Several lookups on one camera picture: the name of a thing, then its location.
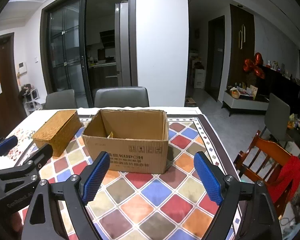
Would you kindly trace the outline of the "woven wicker box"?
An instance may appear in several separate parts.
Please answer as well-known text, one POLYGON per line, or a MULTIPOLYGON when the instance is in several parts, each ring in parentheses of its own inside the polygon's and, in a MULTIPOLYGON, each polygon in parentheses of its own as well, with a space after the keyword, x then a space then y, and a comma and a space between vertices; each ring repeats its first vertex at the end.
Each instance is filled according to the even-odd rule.
POLYGON ((81 126, 76 110, 60 110, 33 134, 32 139, 38 148, 51 145, 52 156, 60 157, 81 126))

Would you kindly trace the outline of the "brown entrance door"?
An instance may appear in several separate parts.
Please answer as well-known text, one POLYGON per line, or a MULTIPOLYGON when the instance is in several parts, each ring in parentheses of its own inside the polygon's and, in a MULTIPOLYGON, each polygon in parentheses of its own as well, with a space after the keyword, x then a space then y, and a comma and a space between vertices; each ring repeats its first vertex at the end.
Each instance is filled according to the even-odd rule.
POLYGON ((26 118, 19 99, 13 41, 14 33, 0 36, 0 138, 8 136, 26 118))

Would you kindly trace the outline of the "red wooden chair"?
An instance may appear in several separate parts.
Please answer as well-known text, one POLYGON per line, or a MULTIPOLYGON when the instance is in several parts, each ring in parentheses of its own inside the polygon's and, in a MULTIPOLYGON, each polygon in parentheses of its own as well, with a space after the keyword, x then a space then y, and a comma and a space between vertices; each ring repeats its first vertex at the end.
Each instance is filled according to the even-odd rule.
POLYGON ((257 131, 248 149, 234 160, 239 176, 265 183, 279 218, 300 185, 300 159, 279 144, 264 140, 257 131))

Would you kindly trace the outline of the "grey dining chair left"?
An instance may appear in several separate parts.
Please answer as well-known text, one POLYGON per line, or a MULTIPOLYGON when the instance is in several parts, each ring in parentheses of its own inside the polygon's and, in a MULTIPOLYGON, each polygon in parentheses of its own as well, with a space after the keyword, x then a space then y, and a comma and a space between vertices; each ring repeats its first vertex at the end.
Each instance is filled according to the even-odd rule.
POLYGON ((48 94, 46 103, 43 106, 44 110, 76 108, 77 102, 75 99, 75 91, 73 89, 48 94))

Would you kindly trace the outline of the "grey dining chair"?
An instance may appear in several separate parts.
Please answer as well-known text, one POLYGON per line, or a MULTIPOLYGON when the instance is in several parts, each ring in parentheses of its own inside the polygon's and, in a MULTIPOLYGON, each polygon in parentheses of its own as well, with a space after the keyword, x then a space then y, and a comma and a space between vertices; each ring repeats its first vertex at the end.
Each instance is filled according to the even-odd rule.
POLYGON ((73 89, 48 94, 46 103, 43 106, 44 110, 76 108, 77 102, 75 99, 75 91, 73 89))
POLYGON ((94 106, 104 107, 149 107, 145 87, 115 87, 96 91, 94 106))

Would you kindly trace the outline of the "white intercom panel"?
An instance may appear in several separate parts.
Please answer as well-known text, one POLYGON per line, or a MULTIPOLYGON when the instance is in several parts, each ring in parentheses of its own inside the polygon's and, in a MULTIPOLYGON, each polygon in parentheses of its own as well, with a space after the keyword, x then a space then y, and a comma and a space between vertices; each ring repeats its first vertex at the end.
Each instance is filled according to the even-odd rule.
POLYGON ((20 75, 25 74, 27 72, 26 62, 19 63, 18 67, 18 72, 20 75))

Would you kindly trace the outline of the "grey chair right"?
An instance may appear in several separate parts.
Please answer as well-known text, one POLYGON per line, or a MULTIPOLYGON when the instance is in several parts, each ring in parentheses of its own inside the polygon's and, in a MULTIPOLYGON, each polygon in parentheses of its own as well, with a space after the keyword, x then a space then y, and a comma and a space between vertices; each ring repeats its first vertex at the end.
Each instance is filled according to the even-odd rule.
POLYGON ((269 105, 264 118, 265 127, 260 137, 268 129, 277 141, 291 141, 291 138, 287 134, 289 115, 290 106, 273 93, 270 93, 269 105))

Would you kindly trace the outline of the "open cardboard box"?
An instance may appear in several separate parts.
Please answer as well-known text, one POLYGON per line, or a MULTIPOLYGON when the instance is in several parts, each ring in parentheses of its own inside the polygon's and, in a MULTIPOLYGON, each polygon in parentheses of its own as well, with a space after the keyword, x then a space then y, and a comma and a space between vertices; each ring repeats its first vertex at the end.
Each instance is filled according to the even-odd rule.
POLYGON ((168 153, 168 120, 160 110, 101 109, 82 133, 93 160, 110 156, 110 170, 163 174, 168 153))

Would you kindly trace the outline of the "grey dining chair centre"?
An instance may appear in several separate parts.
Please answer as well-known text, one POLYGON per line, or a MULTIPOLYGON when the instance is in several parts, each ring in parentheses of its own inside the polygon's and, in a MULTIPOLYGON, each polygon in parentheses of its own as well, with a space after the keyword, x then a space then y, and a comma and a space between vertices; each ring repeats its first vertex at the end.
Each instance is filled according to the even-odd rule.
POLYGON ((149 107, 145 87, 115 87, 96 91, 94 106, 104 107, 149 107))

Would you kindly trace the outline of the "white low cabinet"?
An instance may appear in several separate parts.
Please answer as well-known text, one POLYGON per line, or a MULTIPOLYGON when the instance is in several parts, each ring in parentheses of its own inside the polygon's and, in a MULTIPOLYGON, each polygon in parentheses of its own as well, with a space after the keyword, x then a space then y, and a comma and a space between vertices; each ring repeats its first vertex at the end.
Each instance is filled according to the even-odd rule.
POLYGON ((229 116, 232 114, 265 114, 269 102, 236 99, 228 92, 224 92, 221 108, 228 110, 229 116))

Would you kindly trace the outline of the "glass sliding door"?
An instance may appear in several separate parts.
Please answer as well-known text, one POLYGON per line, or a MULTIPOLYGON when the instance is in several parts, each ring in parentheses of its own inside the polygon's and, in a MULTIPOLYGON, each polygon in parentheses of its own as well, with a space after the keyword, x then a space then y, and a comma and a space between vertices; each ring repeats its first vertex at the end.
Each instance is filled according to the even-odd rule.
POLYGON ((42 14, 42 68, 47 92, 74 91, 78 107, 92 107, 85 49, 86 0, 57 2, 42 14))

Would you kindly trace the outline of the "red foil balloon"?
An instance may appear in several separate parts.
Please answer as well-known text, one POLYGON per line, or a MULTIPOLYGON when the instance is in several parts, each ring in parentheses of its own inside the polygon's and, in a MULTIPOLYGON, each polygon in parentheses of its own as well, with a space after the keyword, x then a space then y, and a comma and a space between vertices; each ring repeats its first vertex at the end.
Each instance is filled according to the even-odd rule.
POLYGON ((245 72, 253 72, 257 77, 264 79, 264 72, 261 69, 263 66, 263 58, 261 53, 257 52, 254 56, 254 60, 245 59, 243 70, 245 72))

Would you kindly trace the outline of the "dark wooden wardrobe door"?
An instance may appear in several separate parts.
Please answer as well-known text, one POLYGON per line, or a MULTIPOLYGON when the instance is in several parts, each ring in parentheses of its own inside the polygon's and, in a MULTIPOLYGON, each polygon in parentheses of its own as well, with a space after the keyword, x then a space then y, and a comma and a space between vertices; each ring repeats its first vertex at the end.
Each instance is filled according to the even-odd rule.
POLYGON ((231 53, 227 86, 245 81, 244 61, 252 60, 255 53, 254 15, 231 4, 230 17, 231 53))

